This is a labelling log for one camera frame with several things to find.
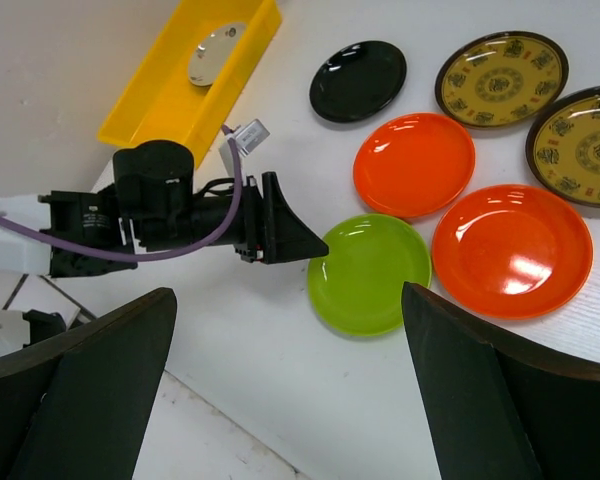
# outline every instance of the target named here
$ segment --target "lime green plate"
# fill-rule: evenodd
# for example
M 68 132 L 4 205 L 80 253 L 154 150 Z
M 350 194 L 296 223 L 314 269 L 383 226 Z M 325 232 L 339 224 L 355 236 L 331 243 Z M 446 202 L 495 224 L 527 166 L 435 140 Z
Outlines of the lime green plate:
M 418 232 L 397 218 L 369 214 L 345 220 L 324 241 L 329 256 L 309 262 L 309 298 L 318 315 L 350 335 L 402 325 L 404 282 L 431 282 L 431 257 Z

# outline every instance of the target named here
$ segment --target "decorative plate rim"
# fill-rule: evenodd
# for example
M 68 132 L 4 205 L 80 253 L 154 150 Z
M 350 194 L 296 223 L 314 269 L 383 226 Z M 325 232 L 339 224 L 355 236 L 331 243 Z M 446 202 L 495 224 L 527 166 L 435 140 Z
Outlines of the decorative plate rim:
M 540 109 L 538 109 L 536 111 L 536 113 L 533 115 L 529 115 L 528 117 L 523 117 L 518 120 L 514 120 L 512 122 L 503 124 L 503 125 L 477 125 L 474 123 L 465 122 L 465 121 L 461 120 L 460 118 L 458 118 L 458 116 L 454 112 L 452 112 L 449 108 L 447 108 L 447 106 L 444 103 L 444 98 L 442 96 L 442 84 L 444 82 L 445 75 L 449 71 L 449 68 L 451 67 L 451 65 L 453 65 L 455 63 L 455 61 L 461 55 L 463 55 L 465 52 L 467 52 L 468 50 L 471 50 L 472 48 L 474 48 L 484 42 L 488 42 L 489 40 L 494 40 L 496 38 L 502 38 L 502 37 L 527 37 L 527 38 L 531 38 L 534 40 L 539 40 L 539 41 L 547 44 L 548 46 L 550 46 L 558 55 L 558 61 L 560 62 L 561 67 L 562 67 L 562 76 L 560 78 L 560 84 L 558 85 L 558 88 L 556 88 L 556 91 L 551 95 L 551 97 L 549 97 L 549 99 L 548 99 L 547 103 L 544 105 L 544 107 L 541 107 Z M 438 76 L 436 77 L 436 83 L 434 86 L 434 93 L 436 96 L 436 103 L 438 104 L 438 107 L 440 107 L 440 109 L 444 112 L 445 115 L 447 115 L 448 117 L 451 117 L 456 122 L 464 125 L 467 128 L 471 128 L 474 130 L 497 130 L 500 128 L 508 128 L 508 127 L 511 127 L 518 123 L 522 123 L 522 122 L 528 120 L 529 118 L 532 118 L 534 115 L 539 115 L 539 114 L 543 113 L 560 96 L 560 94 L 562 93 L 562 90 L 564 90 L 564 87 L 567 84 L 568 79 L 569 79 L 569 60 L 567 59 L 567 55 L 560 45 L 558 45 L 555 41 L 551 40 L 550 38 L 545 37 L 544 35 L 541 35 L 539 33 L 528 32 L 525 30 L 508 30 L 508 31 L 503 31 L 503 32 L 490 33 L 489 35 L 485 35 L 483 37 L 477 38 L 477 39 L 473 40 L 472 42 L 469 42 L 466 45 L 464 45 L 463 47 L 459 48 L 453 54 L 451 54 L 451 56 L 446 60 L 446 62 L 444 62 L 444 64 L 440 68 L 440 71 L 438 72 Z
M 600 203 L 588 202 L 586 200 L 580 200 L 578 198 L 571 197 L 566 193 L 558 190 L 554 185 L 549 183 L 549 181 L 542 176 L 538 166 L 535 162 L 535 143 L 540 134 L 542 128 L 546 125 L 547 121 L 560 110 L 563 110 L 565 107 L 569 105 L 573 105 L 581 100 L 585 100 L 587 98 L 595 98 L 600 95 L 600 85 L 595 87 L 585 88 L 584 90 L 579 90 L 577 92 L 571 93 L 566 97 L 561 98 L 555 103 L 548 106 L 546 110 L 544 110 L 538 117 L 534 120 L 533 125 L 529 129 L 529 133 L 527 134 L 527 139 L 524 145 L 525 156 L 527 159 L 527 165 L 531 169 L 531 173 L 536 179 L 551 193 L 558 195 L 559 197 L 568 200 L 569 202 L 576 203 L 579 205 L 584 205 L 587 207 L 600 208 Z

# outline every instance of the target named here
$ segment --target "plate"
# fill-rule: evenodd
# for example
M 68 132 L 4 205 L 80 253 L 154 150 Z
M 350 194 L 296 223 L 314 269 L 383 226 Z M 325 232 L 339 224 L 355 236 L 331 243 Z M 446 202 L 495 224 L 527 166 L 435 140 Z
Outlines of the plate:
M 600 207 L 600 87 L 569 95 L 538 117 L 526 154 L 531 171 L 549 190 Z
M 472 128 L 523 121 L 551 104 L 567 83 L 569 64 L 554 41 L 531 32 L 500 32 L 462 47 L 436 79 L 438 105 Z
M 433 236 L 440 283 L 465 307 L 491 317 L 525 319 L 567 303 L 593 261 L 578 213 L 546 190 L 497 185 L 456 203 Z
M 404 282 L 431 282 L 431 259 L 418 232 L 372 213 L 345 220 L 324 241 L 329 255 L 312 259 L 308 268 L 309 298 L 322 320 L 361 336 L 402 325 Z
M 453 201 L 474 167 L 473 141 L 462 125 L 444 115 L 414 113 L 367 138 L 353 165 L 353 181 L 374 210 L 414 218 Z
M 377 40 L 355 43 L 318 69 L 309 100 L 326 120 L 357 122 L 389 105 L 406 76 L 407 61 L 394 45 Z
M 198 87 L 213 84 L 246 29 L 245 23 L 230 23 L 200 42 L 189 60 L 189 81 Z

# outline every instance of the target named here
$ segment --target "yellow plastic bin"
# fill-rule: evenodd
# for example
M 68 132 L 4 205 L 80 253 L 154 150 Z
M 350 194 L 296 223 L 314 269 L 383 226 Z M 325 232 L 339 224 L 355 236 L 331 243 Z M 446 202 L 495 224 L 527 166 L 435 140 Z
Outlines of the yellow plastic bin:
M 247 29 L 222 72 L 210 87 L 192 85 L 191 55 L 212 31 L 232 22 Z M 183 0 L 98 139 L 119 147 L 172 140 L 193 152 L 197 168 L 281 22 L 275 0 Z

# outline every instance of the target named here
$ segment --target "orange plate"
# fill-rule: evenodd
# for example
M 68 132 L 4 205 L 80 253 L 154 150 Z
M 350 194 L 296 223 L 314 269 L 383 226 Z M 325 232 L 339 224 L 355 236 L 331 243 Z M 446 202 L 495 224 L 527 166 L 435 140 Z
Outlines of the orange plate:
M 580 215 L 539 188 L 497 185 L 456 203 L 433 236 L 442 285 L 461 304 L 492 317 L 549 313 L 582 288 L 593 244 Z
M 353 165 L 358 194 L 374 210 L 413 218 L 449 204 L 475 166 L 469 133 L 435 113 L 385 123 L 362 144 Z

